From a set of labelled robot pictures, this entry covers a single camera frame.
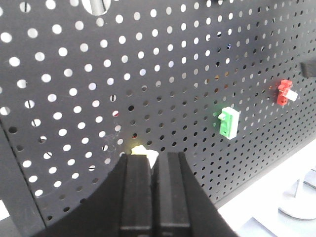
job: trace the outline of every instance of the white stand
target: white stand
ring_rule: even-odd
[[[295,194],[284,192],[279,210],[291,217],[301,220],[316,219],[315,195],[310,195],[303,190],[304,177],[297,182]]]

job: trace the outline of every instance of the white surface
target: white surface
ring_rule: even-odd
[[[292,192],[284,192],[279,209],[285,214],[301,220],[316,219],[316,190],[315,194],[309,194],[304,192],[302,187],[296,197]]]
[[[234,231],[256,216],[263,225],[273,224],[270,214],[278,213],[282,193],[316,165],[315,151],[316,140],[220,207],[219,213]]]
[[[237,231],[239,237],[275,237],[257,220],[251,218]]]
[[[4,203],[2,200],[0,200],[0,221],[9,217],[10,214],[8,212],[8,210],[6,209]]]
[[[153,168],[159,153],[154,150],[147,150],[143,145],[139,145],[132,148],[132,155],[146,155],[150,168]]]
[[[295,194],[297,184],[293,184],[292,187],[284,194]],[[313,200],[316,200],[315,189],[310,188],[307,185],[302,187],[303,193],[309,196],[314,196]],[[260,222],[265,228],[269,229],[277,237],[314,237],[316,236],[316,220],[300,220],[292,218],[283,212],[276,212],[274,209],[268,209],[266,212],[257,213],[255,219]]]
[[[298,94],[296,92],[294,92],[293,90],[288,90],[287,94],[285,95],[286,98],[292,100],[292,101],[296,101]]]

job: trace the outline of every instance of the pegboard hole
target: pegboard hole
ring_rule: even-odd
[[[9,59],[9,64],[13,67],[18,67],[20,65],[20,59],[17,57],[11,57]]]
[[[30,160],[26,160],[22,163],[22,166],[24,168],[29,168],[32,165],[32,162]]]
[[[52,26],[52,31],[54,34],[59,35],[62,32],[62,27],[58,24]]]
[[[130,74],[129,73],[125,73],[124,74],[124,80],[129,80],[130,79]]]
[[[98,100],[95,100],[92,102],[92,106],[95,108],[99,107],[99,105],[100,105],[100,101],[98,101]]]
[[[119,116],[119,112],[117,110],[113,111],[112,112],[112,116],[115,117],[115,118],[118,117]]]
[[[25,105],[25,107],[26,107],[27,109],[31,109],[31,108],[34,107],[35,102],[34,102],[33,100],[27,100],[27,101],[25,101],[24,105]]]
[[[18,152],[21,152],[21,151],[24,150],[24,147],[21,146],[21,145],[17,145],[17,146],[16,146],[16,149],[18,150]]]
[[[35,39],[39,35],[38,31],[35,28],[28,29],[28,36],[31,39]]]
[[[89,50],[89,46],[86,43],[82,43],[80,45],[81,52],[87,52]]]
[[[40,197],[43,194],[43,190],[39,189],[34,192],[34,195]]]
[[[70,159],[67,161],[67,165],[72,166],[76,163],[75,159]]]
[[[44,159],[50,159],[52,157],[53,153],[52,152],[45,152],[43,155]]]
[[[3,32],[0,35],[0,39],[2,40],[2,42],[4,43],[10,43],[12,40],[12,35],[8,32]]]
[[[39,143],[45,143],[46,141],[47,141],[47,137],[45,137],[45,136],[40,136],[38,139]]]
[[[54,0],[46,0],[45,5],[46,5],[47,9],[49,9],[49,10],[54,10],[56,7],[56,3]]]
[[[99,137],[105,137],[105,135],[106,135],[106,132],[105,131],[101,131],[101,132],[99,132]]]
[[[143,86],[142,86],[142,91],[143,91],[143,92],[147,91],[147,86],[146,86],[146,85],[143,85]]]
[[[35,55],[34,55],[35,59],[39,62],[42,62],[45,60],[45,54],[42,53],[42,52],[37,52]]]
[[[34,182],[37,181],[37,179],[38,179],[38,177],[37,177],[36,175],[33,175],[33,176],[31,176],[31,177],[29,178],[29,182],[30,182],[30,183],[34,183]]]
[[[97,24],[98,27],[102,27],[102,26],[104,26],[104,20],[101,17],[99,17],[96,20],[96,24]]]
[[[134,20],[139,21],[140,20],[140,13],[137,11],[134,13]]]
[[[89,138],[87,138],[87,137],[84,137],[84,138],[82,138],[82,140],[81,140],[81,143],[82,144],[87,144],[89,142]]]
[[[62,195],[59,196],[59,199],[60,199],[60,200],[64,200],[65,198],[66,198],[66,195],[64,195],[64,194],[62,194]]]
[[[78,30],[78,31],[82,31],[83,28],[84,28],[84,23],[83,23],[82,21],[77,21],[77,22],[75,23],[75,28],[76,28],[76,30]]]
[[[120,14],[115,17],[115,21],[116,21],[118,24],[121,24],[121,23],[123,22],[123,20],[124,20],[124,18],[123,18],[123,16],[120,15]]]
[[[104,146],[101,148],[101,150],[103,150],[103,151],[105,152],[105,151],[107,151],[107,150],[108,150],[108,148],[109,148],[109,146],[108,146],[108,145],[104,145]]]
[[[102,48],[106,48],[108,46],[108,41],[106,39],[103,39],[100,41],[100,46]]]
[[[30,6],[29,3],[23,1],[23,2],[20,3],[20,10],[22,12],[28,13],[31,10],[31,6]]]
[[[127,63],[128,62],[128,56],[127,55],[123,55],[121,57],[121,61],[122,61],[122,63]]]
[[[47,99],[49,102],[55,102],[57,100],[57,96],[55,94],[50,94]]]
[[[54,113],[54,115],[53,115],[53,118],[55,119],[55,120],[60,120],[61,118],[62,118],[62,113],[61,112],[56,112],[56,113]]]
[[[59,188],[59,187],[61,186],[61,184],[62,184],[61,181],[56,181],[56,182],[54,183],[54,187],[55,187],[55,188]]]
[[[86,64],[84,66],[84,70],[87,72],[87,73],[90,73],[92,70],[93,70],[93,66],[91,64]]]
[[[117,100],[117,96],[116,95],[111,95],[110,96],[110,101],[111,102],[114,102],[114,101],[116,101]]]
[[[64,70],[64,75],[65,77],[69,78],[73,75],[73,70],[71,70],[70,68],[67,68]]]
[[[119,132],[121,129],[122,129],[121,125],[116,125],[114,128],[115,132]]]
[[[59,48],[58,54],[61,57],[65,57],[68,54],[68,50],[64,47]]]
[[[71,145],[70,144],[66,144],[63,146],[63,151],[68,152],[71,149]]]
[[[88,169],[90,172],[94,171],[95,170],[95,165],[91,165]]]
[[[25,89],[26,88],[26,84],[27,84],[26,80],[24,80],[24,79],[18,80],[18,82],[17,82],[17,86],[20,89]]]
[[[82,107],[81,106],[75,106],[74,107],[74,113],[75,114],[79,114],[82,111]]]
[[[67,206],[67,207],[64,208],[63,211],[64,211],[64,212],[67,212],[67,211],[69,211],[69,210],[70,210],[70,207]]]
[[[109,78],[109,79],[107,80],[107,84],[108,84],[108,85],[113,85],[113,84],[114,84],[114,79],[113,79],[113,78]]]
[[[87,153],[85,154],[85,157],[86,157],[86,158],[91,158],[91,157],[92,157],[92,152],[87,152]]]
[[[42,80],[43,82],[45,82],[45,83],[50,82],[50,80],[51,80],[50,74],[43,74],[43,75],[41,76],[41,80]]]
[[[126,38],[125,38],[125,36],[120,36],[120,37],[118,38],[118,41],[119,41],[120,44],[125,44],[125,43],[126,43]]]
[[[78,123],[77,128],[84,129],[85,128],[85,122]]]
[[[139,71],[139,75],[141,75],[142,77],[146,74],[146,69],[141,69]]]
[[[110,59],[106,59],[106,60],[104,61],[104,67],[108,68],[108,67],[110,67],[110,66],[111,66],[111,61],[110,61]]]
[[[104,160],[104,164],[109,164],[111,162],[111,159],[110,158],[106,158],[105,160]]]
[[[10,127],[9,128],[9,133],[12,133],[12,134],[14,134],[14,133],[17,133],[17,131],[18,131],[18,129],[17,129],[17,127]]]
[[[54,174],[54,173],[57,172],[57,168],[56,168],[56,167],[51,167],[51,168],[49,168],[48,172],[49,172],[50,174]]]
[[[77,179],[79,177],[79,174],[78,173],[74,173],[72,174],[71,178],[72,179]]]
[[[0,108],[0,115],[7,116],[10,114],[10,112],[11,112],[11,110],[9,107],[1,107]]]

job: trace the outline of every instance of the pegboard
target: pegboard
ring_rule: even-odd
[[[218,202],[315,137],[313,0],[0,1],[0,119],[47,226],[132,147],[184,151]],[[276,104],[281,79],[296,102]],[[219,134],[223,107],[237,138]]]

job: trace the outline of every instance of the green block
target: green block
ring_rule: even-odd
[[[219,133],[228,139],[237,136],[239,112],[231,107],[222,109],[222,113],[218,116],[221,121]]]

